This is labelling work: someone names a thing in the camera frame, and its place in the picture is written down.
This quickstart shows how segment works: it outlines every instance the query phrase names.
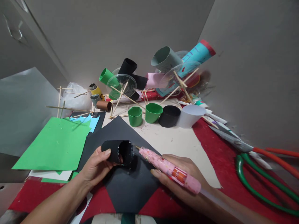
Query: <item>pink glue gun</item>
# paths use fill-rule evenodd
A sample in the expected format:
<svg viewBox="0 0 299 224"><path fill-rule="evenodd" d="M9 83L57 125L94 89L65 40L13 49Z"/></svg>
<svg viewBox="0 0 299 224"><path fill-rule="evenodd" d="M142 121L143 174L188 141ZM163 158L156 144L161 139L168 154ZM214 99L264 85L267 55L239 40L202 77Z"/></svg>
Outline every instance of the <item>pink glue gun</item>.
<svg viewBox="0 0 299 224"><path fill-rule="evenodd" d="M167 161L161 156L157 155L150 149L146 149L144 147L136 148L139 150L139 153L154 167L156 167L161 172L165 173L170 179L177 182L182 187L187 188L194 194L198 194L201 189L200 182L192 177L187 172L182 169L176 167L173 163Z"/></svg>

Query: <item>green scissors handle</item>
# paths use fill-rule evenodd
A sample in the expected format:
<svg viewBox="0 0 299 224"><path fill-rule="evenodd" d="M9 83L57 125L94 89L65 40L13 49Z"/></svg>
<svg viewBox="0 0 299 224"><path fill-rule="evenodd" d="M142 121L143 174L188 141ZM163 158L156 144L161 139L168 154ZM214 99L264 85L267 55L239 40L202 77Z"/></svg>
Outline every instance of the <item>green scissors handle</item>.
<svg viewBox="0 0 299 224"><path fill-rule="evenodd" d="M266 202L267 204L282 210L286 213L289 213L291 215L297 216L299 217L299 211L296 210L292 210L292 209L288 209L285 207L282 207L280 205L277 205L273 202L271 202L270 200L268 200L267 198L263 197L260 193L258 193L256 190L254 190L249 183L247 182L247 180L244 177L244 173L243 173L243 159L252 167L254 168L258 173L260 173L262 176L264 176L265 178L267 178L271 183L273 183L274 185L276 185L278 188L280 188L283 192L285 192L289 197L291 197L294 201L296 201L298 203L299 201L299 197L293 193L290 189L288 189L287 187L285 187L284 185L282 185L280 182L278 182L277 180L275 180L273 177L271 177L269 174L267 174L266 172L264 172L261 168L259 168L258 166L256 166L249 158L248 154L246 153L241 153L240 155L237 155L236 158L236 162L237 162L237 174L239 179L241 180L241 182L244 184L244 186L255 196L257 196L258 198L260 198L262 201Z"/></svg>

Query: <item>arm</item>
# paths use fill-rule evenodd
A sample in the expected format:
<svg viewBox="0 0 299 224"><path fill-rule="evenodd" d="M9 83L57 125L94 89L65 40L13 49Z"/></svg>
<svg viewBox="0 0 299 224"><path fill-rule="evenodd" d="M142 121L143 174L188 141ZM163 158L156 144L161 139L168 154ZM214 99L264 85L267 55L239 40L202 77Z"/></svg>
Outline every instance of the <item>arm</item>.
<svg viewBox="0 0 299 224"><path fill-rule="evenodd" d="M198 179L202 185L202 189L205 189L210 195L223 201L234 211L237 211L241 215L248 217L248 221L250 221L251 223L273 223L269 219L261 216L254 211L251 211L249 208L241 205L222 192L211 187L191 159L169 154L164 154L163 158ZM162 184L168 187L180 200L193 208L195 211L206 215L216 223L242 223L240 220L213 203L210 199L208 199L201 193L199 193L198 195L190 193L180 185L170 180L167 175L161 173L159 170L151 170L151 173L156 178L158 178Z"/></svg>
<svg viewBox="0 0 299 224"><path fill-rule="evenodd" d="M98 147L82 171L37 206L22 223L67 223L87 193L116 165L106 161L110 154L110 149L102 152Z"/></svg>

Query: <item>red tablecloth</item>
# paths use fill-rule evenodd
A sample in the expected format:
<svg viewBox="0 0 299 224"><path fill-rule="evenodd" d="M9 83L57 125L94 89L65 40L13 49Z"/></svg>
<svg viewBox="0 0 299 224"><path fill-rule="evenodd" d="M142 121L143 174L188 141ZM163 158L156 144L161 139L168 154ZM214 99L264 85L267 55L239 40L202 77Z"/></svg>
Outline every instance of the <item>red tablecloth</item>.
<svg viewBox="0 0 299 224"><path fill-rule="evenodd" d="M223 193L278 223L298 223L298 218L268 206L249 193L239 181L236 174L235 157L237 152L220 139L202 119L194 124L193 129L215 169L216 175L223 187L220 189ZM273 172L269 174L283 183ZM247 165L244 165L244 175L251 186L264 197L285 207L299 209L299 206L295 202ZM41 183L38 179L34 178L27 180L9 209L31 212L39 203L61 187L62 184ZM94 196L85 211L82 221L99 213L115 212L104 186L97 186L93 189L92 193ZM139 214L170 218L183 216L188 212L188 208L179 202L172 193L160 187Z"/></svg>

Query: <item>grey wall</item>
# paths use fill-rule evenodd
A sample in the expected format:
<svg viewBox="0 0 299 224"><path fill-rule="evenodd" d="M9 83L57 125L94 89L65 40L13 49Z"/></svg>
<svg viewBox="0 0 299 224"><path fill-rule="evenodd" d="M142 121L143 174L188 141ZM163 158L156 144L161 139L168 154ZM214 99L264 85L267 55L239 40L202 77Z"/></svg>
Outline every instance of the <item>grey wall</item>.
<svg viewBox="0 0 299 224"><path fill-rule="evenodd" d="M199 40L217 55L204 98L242 139L299 152L299 2L216 0Z"/></svg>
<svg viewBox="0 0 299 224"><path fill-rule="evenodd" d="M138 64L136 73L153 72L150 60L161 47L190 50L197 42L214 1L25 0L70 75L84 88L99 82L102 70Z"/></svg>

